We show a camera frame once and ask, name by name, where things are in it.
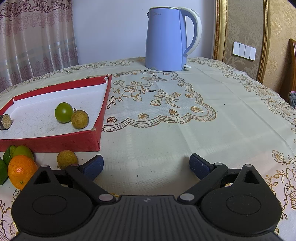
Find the brown longan fruit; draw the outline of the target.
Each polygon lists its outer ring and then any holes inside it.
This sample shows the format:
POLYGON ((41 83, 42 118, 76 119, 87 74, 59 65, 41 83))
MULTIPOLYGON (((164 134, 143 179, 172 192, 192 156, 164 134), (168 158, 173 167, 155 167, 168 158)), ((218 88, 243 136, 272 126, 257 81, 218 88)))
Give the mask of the brown longan fruit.
POLYGON ((57 164, 57 167, 63 170, 72 164, 78 164, 78 158, 74 152, 64 150, 58 154, 57 164))
POLYGON ((89 116, 83 110, 74 109, 74 113, 71 116, 71 123, 76 129, 83 129, 88 126, 89 116))

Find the large orange tangerine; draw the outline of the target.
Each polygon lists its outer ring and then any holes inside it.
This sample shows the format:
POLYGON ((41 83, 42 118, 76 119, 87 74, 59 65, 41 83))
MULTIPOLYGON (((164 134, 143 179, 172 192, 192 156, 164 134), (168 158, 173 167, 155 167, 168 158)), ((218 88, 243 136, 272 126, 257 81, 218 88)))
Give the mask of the large orange tangerine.
POLYGON ((31 158, 18 155, 8 165, 8 177, 16 189, 22 190, 37 171, 38 166, 31 158))

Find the green cucumber piece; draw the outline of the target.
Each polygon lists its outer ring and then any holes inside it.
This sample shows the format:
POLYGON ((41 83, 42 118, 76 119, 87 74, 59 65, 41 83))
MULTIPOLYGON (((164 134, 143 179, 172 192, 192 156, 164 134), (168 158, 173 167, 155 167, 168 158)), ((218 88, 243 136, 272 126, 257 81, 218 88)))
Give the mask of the green cucumber piece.
POLYGON ((5 162, 0 159, 0 185, 3 185, 8 178, 8 167, 5 162))

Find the dark sugarcane piece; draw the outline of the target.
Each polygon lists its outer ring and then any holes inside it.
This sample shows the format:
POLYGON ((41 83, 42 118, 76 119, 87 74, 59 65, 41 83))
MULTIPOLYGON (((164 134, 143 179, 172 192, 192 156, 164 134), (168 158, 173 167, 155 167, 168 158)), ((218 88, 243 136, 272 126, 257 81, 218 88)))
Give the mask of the dark sugarcane piece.
POLYGON ((0 115, 0 130, 8 130, 11 124, 12 120, 9 114, 0 115))

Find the green tomato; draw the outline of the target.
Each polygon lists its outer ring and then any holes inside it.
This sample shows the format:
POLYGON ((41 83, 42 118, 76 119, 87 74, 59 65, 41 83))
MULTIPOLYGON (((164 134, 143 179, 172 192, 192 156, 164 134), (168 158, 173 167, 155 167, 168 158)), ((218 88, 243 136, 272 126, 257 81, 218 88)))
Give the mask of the green tomato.
POLYGON ((60 123, 68 123, 73 113, 73 107, 69 103, 61 102, 55 109, 55 118, 60 123))

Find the red shallow cardboard box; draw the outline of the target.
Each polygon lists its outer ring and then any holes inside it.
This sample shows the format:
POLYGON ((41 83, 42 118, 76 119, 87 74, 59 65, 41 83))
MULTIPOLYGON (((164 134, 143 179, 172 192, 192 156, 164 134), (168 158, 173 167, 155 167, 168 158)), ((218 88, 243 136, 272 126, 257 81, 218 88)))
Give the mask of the red shallow cardboard box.
POLYGON ((34 153, 100 150, 112 75, 59 83, 12 97, 1 108, 11 126, 1 130, 1 151, 28 147, 34 153))

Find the green lime fruit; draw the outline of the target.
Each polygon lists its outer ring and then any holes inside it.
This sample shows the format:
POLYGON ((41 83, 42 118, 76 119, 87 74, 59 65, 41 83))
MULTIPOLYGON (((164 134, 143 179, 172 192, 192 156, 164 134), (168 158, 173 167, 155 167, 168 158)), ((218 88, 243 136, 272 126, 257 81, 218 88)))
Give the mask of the green lime fruit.
POLYGON ((24 156, 27 156, 27 157, 31 158, 32 160, 34 160, 34 155, 28 147, 26 147, 26 146, 17 146, 16 147, 14 145, 11 145, 4 152, 3 161, 8 166, 10 160, 14 156, 19 156, 19 155, 24 155, 24 156))

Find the wooden chair back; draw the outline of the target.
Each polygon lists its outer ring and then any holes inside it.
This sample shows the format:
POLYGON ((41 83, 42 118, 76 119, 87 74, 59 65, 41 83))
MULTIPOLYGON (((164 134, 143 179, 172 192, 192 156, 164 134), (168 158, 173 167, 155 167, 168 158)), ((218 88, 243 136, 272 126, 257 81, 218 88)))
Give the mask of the wooden chair back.
POLYGON ((295 91, 295 40, 289 39, 288 41, 290 47, 290 63, 288 64, 287 72, 285 78, 282 82, 280 89, 280 96, 288 102, 288 94, 295 91))

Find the blue electric kettle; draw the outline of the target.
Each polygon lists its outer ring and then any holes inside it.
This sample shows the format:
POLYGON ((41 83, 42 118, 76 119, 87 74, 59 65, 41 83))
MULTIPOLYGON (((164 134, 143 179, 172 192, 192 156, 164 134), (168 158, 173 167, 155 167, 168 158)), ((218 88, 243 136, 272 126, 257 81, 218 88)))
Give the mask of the blue electric kettle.
POLYGON ((149 9, 145 66, 158 71, 182 71, 190 68, 187 57, 199 45, 202 22, 190 8, 158 6, 149 9), (186 17, 194 27, 194 36, 187 45, 186 17))

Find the pink patterned curtain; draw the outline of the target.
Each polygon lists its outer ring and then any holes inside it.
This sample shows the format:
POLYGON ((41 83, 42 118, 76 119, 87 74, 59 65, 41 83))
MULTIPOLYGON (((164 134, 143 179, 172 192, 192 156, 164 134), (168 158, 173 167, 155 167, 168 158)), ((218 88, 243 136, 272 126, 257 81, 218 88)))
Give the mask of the pink patterned curtain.
POLYGON ((1 90, 77 64, 72 1, 1 1, 1 90))

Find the white wall switch panel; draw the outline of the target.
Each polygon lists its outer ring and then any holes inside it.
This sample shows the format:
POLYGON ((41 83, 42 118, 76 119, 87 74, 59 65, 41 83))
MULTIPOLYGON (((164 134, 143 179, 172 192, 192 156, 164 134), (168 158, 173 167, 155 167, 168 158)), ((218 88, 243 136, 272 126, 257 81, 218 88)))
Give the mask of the white wall switch panel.
POLYGON ((242 57, 247 60, 255 61, 256 58, 256 48, 250 47, 248 45, 233 42, 233 55, 242 57))

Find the gold framed wall panel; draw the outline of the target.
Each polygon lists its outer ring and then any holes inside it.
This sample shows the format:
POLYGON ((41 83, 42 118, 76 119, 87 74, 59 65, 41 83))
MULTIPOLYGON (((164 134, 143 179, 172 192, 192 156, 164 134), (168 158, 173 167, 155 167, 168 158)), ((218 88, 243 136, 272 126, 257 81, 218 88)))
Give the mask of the gold framed wall panel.
POLYGON ((270 1, 215 1, 213 59, 262 83, 269 45, 270 1), (255 60, 235 56, 234 42, 255 48, 255 60))

